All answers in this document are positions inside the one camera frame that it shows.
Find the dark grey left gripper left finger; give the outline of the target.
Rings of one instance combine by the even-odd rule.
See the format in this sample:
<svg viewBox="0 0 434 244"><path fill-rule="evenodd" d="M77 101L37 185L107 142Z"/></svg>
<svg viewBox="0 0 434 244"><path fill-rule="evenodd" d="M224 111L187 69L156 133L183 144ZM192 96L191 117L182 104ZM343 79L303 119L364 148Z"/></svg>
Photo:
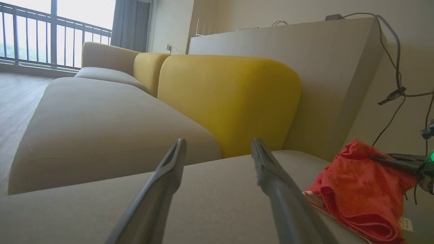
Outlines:
<svg viewBox="0 0 434 244"><path fill-rule="evenodd" d="M107 238L107 244L161 244L172 198L185 166L186 140L177 139Z"/></svg>

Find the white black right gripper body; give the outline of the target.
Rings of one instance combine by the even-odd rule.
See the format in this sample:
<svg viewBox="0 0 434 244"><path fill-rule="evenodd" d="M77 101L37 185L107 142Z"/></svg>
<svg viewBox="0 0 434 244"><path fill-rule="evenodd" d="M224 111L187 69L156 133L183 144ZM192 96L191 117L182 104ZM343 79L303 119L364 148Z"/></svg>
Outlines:
<svg viewBox="0 0 434 244"><path fill-rule="evenodd" d="M430 195L433 195L434 186L434 163L433 163L433 151L429 152L425 149L425 157L422 161L418 161L417 173L416 173L416 185L415 192L417 188L421 188Z"/></svg>

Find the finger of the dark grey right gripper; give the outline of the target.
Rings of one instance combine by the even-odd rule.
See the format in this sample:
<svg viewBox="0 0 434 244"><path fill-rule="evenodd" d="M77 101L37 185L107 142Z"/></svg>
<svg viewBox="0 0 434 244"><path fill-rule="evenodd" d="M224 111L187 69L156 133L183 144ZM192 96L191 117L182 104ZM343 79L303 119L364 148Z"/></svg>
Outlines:
<svg viewBox="0 0 434 244"><path fill-rule="evenodd" d="M394 153L390 153L388 155L396 160L401 160L406 162L424 162L426 159L426 156L420 156L420 155L406 155L406 154L394 154Z"/></svg>
<svg viewBox="0 0 434 244"><path fill-rule="evenodd" d="M418 165L420 165L418 162L396 160L389 155L371 154L370 159L383 166L400 170L412 176L416 176Z"/></svg>

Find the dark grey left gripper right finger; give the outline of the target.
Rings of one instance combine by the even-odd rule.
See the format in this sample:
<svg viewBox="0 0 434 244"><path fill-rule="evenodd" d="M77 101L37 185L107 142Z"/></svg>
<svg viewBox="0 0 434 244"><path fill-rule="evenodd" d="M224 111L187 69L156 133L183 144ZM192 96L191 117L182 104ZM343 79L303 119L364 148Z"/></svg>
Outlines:
<svg viewBox="0 0 434 244"><path fill-rule="evenodd" d="M337 244L291 176L259 139L251 143L257 185L268 196L281 244Z"/></svg>

